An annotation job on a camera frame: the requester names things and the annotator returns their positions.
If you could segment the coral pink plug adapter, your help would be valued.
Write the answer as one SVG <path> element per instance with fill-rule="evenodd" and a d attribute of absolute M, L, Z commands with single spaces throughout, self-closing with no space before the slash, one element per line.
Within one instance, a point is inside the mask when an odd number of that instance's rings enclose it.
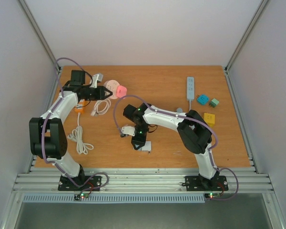
<path fill-rule="evenodd" d="M 122 98 L 122 97 L 124 97 L 124 96 L 126 96 L 126 95 L 127 95 L 127 88 L 124 87 L 124 86 L 122 86 L 122 85 L 119 85 L 119 86 L 117 87 L 117 89 L 116 89 L 116 96 L 117 96 L 118 98 Z"/>

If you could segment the yellow cube socket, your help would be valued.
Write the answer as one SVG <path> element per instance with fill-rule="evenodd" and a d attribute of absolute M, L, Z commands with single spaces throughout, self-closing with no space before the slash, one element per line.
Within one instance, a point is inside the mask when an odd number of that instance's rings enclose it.
<path fill-rule="evenodd" d="M 215 125 L 215 114 L 204 113 L 203 119 L 209 127 L 213 127 Z"/>

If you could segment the white grey plug adapter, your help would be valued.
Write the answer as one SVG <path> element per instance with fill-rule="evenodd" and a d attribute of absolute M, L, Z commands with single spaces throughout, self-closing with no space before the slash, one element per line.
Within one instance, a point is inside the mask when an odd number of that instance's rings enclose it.
<path fill-rule="evenodd" d="M 152 143 L 151 141 L 146 141 L 145 145 L 139 149 L 141 152 L 147 152 L 148 154 L 151 153 L 152 150 Z"/>

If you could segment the round pink socket base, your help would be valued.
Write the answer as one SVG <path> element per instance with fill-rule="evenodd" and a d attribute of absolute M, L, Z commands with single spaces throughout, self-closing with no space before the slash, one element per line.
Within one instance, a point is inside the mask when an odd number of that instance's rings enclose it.
<path fill-rule="evenodd" d="M 118 89 L 118 86 L 120 86 L 120 84 L 116 81 L 116 80 L 108 80 L 104 83 L 104 86 L 112 92 L 112 95 L 109 97 L 110 99 L 117 99 L 117 89 Z"/>

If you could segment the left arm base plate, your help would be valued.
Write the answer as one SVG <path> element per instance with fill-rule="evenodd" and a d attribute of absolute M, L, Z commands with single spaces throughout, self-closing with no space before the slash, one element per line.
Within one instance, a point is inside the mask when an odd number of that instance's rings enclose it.
<path fill-rule="evenodd" d="M 91 189 L 92 186 L 95 188 L 94 191 L 99 191 L 102 184 L 101 176 L 92 177 L 84 186 L 77 187 L 67 177 L 60 177 L 58 184 L 58 191 L 82 191 L 84 189 Z"/>

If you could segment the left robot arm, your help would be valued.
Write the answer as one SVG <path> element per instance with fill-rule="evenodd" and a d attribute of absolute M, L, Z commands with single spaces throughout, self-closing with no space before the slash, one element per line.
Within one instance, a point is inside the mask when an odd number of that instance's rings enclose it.
<path fill-rule="evenodd" d="M 84 70 L 73 70 L 71 79 L 60 86 L 58 98 L 49 110 L 29 121 L 31 153 L 46 164 L 55 166 L 63 177 L 69 179 L 69 184 L 75 190 L 83 189 L 88 180 L 82 166 L 74 161 L 67 150 L 63 123 L 81 100 L 105 100 L 112 95 L 109 89 L 100 85 L 103 79 L 101 73 L 90 75 L 90 83 L 85 84 L 87 75 Z"/>

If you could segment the light blue power strip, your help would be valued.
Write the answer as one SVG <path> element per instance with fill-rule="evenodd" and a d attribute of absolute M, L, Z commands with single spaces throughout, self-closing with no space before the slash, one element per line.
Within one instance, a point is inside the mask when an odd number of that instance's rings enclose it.
<path fill-rule="evenodd" d="M 192 76 L 188 76 L 186 79 L 186 98 L 188 101 L 192 101 L 195 98 L 194 77 Z"/>

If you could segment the teal plug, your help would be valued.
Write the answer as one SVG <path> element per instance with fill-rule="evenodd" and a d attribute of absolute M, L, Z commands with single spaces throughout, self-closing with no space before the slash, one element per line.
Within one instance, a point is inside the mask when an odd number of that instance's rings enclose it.
<path fill-rule="evenodd" d="M 205 94 L 201 94 L 197 96 L 197 102 L 201 105 L 206 105 L 209 102 L 209 97 Z"/>

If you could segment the mint green usb charger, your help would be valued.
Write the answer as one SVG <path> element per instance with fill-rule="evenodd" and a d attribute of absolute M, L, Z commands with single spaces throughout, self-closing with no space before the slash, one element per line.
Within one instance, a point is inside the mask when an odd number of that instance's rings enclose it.
<path fill-rule="evenodd" d="M 210 102 L 209 102 L 209 106 L 212 108 L 215 108 L 219 105 L 219 101 L 216 98 L 213 98 Z"/>

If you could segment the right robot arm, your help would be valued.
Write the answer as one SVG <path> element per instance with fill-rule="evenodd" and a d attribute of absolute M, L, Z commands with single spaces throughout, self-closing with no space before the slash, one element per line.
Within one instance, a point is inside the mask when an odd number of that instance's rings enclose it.
<path fill-rule="evenodd" d="M 150 126 L 162 126 L 174 130 L 178 132 L 185 148 L 195 155 L 199 167 L 198 184 L 201 189 L 211 190 L 217 185 L 219 172 L 210 158 L 212 133 L 196 111 L 177 113 L 143 103 L 138 108 L 131 104 L 127 105 L 123 116 L 135 124 L 134 127 L 122 128 L 122 135 L 132 137 L 131 144 L 134 150 L 145 146 Z"/>

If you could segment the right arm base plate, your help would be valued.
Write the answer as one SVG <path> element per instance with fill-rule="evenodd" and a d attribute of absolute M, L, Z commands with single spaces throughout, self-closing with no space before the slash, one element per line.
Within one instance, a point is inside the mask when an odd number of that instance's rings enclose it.
<path fill-rule="evenodd" d="M 184 183 L 187 191 L 228 191 L 228 183 L 225 176 L 206 179 L 202 176 L 186 176 Z"/>

